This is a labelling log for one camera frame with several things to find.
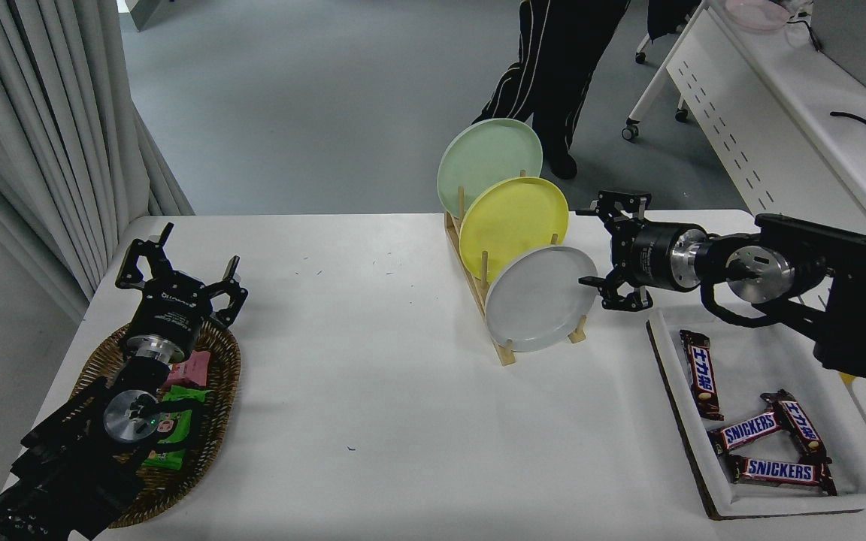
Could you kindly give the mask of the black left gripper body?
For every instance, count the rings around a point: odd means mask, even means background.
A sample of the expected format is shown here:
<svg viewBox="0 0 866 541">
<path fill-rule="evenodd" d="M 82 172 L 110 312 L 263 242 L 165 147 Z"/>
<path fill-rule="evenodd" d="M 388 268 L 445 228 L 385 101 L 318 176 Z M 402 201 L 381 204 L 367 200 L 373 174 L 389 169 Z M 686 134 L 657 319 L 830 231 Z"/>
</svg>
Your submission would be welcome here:
<svg viewBox="0 0 866 541">
<path fill-rule="evenodd" d="M 212 301 L 206 285 L 186 274 L 169 274 L 145 281 L 140 306 L 125 332 L 125 347 L 137 349 L 144 337 L 173 343 L 178 349 L 193 349 Z"/>
</svg>

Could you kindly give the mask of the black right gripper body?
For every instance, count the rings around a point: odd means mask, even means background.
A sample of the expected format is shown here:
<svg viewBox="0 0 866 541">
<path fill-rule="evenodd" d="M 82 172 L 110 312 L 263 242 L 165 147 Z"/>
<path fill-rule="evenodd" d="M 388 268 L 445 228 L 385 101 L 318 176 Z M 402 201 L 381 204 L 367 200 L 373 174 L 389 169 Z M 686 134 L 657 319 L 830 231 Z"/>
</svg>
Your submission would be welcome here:
<svg viewBox="0 0 866 541">
<path fill-rule="evenodd" d="M 671 270 L 671 247 L 680 224 L 623 219 L 611 225 L 611 261 L 632 286 L 677 290 Z"/>
</svg>

